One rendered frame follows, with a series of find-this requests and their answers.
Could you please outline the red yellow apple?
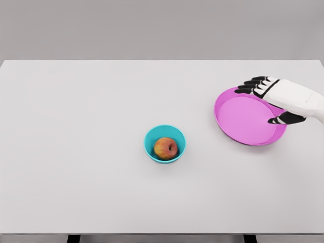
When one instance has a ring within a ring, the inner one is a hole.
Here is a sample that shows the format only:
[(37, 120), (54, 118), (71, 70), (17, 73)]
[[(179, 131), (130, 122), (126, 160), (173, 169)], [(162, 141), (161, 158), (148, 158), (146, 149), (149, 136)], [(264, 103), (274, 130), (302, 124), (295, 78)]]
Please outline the red yellow apple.
[(162, 137), (158, 139), (153, 147), (154, 154), (161, 160), (171, 160), (178, 153), (178, 145), (174, 139)]

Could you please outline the pink plate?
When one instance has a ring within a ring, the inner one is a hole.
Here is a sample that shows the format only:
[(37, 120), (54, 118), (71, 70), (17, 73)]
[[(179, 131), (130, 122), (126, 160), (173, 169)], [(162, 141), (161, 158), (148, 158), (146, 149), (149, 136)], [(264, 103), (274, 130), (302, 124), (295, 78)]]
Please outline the pink plate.
[(237, 94), (236, 88), (221, 93), (214, 104), (214, 117), (220, 129), (232, 140), (251, 146), (276, 142), (286, 132), (286, 125), (274, 125), (268, 120), (284, 112), (248, 94)]

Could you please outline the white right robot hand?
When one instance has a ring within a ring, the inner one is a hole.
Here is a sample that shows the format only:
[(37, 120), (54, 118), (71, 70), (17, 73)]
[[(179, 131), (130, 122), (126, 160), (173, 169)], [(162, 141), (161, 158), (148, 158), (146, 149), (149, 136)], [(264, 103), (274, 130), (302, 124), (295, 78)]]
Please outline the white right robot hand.
[(269, 124), (292, 125), (302, 123), (313, 112), (313, 107), (308, 102), (315, 92), (287, 79), (258, 76), (245, 81), (234, 92), (253, 95), (272, 106), (283, 109), (283, 113), (267, 121)]

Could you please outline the blue bowl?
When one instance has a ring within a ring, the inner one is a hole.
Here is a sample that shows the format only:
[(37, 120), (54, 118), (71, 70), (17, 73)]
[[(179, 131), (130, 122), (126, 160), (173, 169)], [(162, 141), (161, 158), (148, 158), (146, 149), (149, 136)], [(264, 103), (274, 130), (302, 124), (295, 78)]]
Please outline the blue bowl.
[[(175, 158), (171, 160), (161, 160), (159, 159), (153, 151), (153, 147), (156, 141), (162, 137), (169, 137), (175, 140), (178, 145), (178, 153)], [(177, 128), (172, 125), (158, 125), (151, 128), (144, 137), (144, 149), (147, 155), (160, 164), (170, 164), (179, 159), (185, 149), (186, 149), (186, 138), (184, 134)]]

